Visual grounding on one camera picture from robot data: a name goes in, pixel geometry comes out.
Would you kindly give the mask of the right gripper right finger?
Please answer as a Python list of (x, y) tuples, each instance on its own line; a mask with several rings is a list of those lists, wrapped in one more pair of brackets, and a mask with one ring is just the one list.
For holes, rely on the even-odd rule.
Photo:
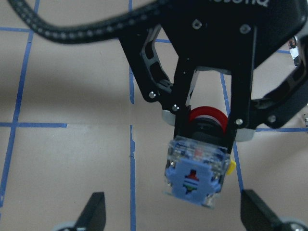
[(287, 231), (286, 225), (253, 191), (241, 191), (240, 218), (246, 231)]

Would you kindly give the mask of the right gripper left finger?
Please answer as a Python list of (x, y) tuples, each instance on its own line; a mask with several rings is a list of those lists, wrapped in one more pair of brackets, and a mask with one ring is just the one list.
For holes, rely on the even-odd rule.
[(74, 224), (74, 231), (103, 231), (106, 225), (104, 192), (94, 192)]

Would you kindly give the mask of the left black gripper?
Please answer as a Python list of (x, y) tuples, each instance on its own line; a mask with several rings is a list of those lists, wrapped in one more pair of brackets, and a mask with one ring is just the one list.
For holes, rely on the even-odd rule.
[[(144, 99), (175, 116), (174, 136), (188, 125), (196, 72), (232, 73), (230, 153), (240, 129), (280, 128), (308, 102), (305, 61), (263, 98), (251, 99), (253, 69), (299, 32), (307, 17), (304, 0), (177, 0), (157, 23), (119, 40)], [(154, 46), (160, 30), (178, 55), (172, 82)]]

